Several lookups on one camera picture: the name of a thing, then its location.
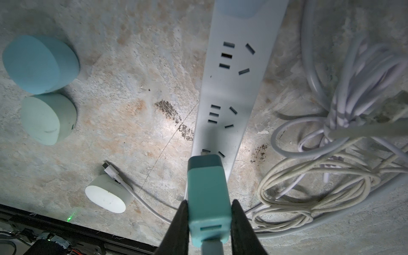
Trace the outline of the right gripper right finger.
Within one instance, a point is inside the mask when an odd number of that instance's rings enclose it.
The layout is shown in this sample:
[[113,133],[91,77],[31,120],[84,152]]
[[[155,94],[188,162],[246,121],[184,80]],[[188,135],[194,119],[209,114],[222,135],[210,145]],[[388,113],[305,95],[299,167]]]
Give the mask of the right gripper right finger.
[[268,255],[238,200],[232,202],[231,239],[233,255]]

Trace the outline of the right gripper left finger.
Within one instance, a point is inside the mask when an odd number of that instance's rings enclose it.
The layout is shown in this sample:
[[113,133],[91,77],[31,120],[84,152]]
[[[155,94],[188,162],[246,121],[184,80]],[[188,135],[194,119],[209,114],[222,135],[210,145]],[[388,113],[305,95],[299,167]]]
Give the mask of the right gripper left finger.
[[181,202],[172,223],[154,255],[187,255],[189,250],[188,202]]

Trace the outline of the teal blue charger adapter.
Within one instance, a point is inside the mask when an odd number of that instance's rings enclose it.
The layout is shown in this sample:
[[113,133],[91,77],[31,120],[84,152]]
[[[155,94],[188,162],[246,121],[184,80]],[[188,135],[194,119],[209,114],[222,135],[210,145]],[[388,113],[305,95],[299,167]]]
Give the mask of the teal blue charger adapter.
[[267,0],[219,0],[215,1],[215,9],[221,14],[248,19],[254,17]]

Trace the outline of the white earbud case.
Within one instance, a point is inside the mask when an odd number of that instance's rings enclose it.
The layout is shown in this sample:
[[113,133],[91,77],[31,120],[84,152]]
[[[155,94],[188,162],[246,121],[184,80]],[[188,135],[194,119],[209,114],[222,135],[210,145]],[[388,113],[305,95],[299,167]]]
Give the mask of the white earbud case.
[[133,195],[107,174],[95,178],[85,188],[85,194],[96,205],[117,214],[125,212],[134,201]]

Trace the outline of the teal charger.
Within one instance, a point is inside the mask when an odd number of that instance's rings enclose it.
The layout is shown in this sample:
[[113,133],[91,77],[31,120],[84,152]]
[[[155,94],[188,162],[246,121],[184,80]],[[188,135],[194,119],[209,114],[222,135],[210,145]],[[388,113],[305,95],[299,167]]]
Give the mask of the teal charger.
[[227,181],[218,155],[193,156],[188,161],[187,200],[192,244],[206,240],[226,243],[230,236],[232,209]]

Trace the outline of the white power strip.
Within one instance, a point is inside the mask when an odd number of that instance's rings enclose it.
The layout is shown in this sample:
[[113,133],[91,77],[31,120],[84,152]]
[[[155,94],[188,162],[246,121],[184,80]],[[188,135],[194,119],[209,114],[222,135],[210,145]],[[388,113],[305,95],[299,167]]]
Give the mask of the white power strip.
[[268,1],[252,18],[214,9],[192,156],[221,158],[229,178],[265,75],[288,1]]

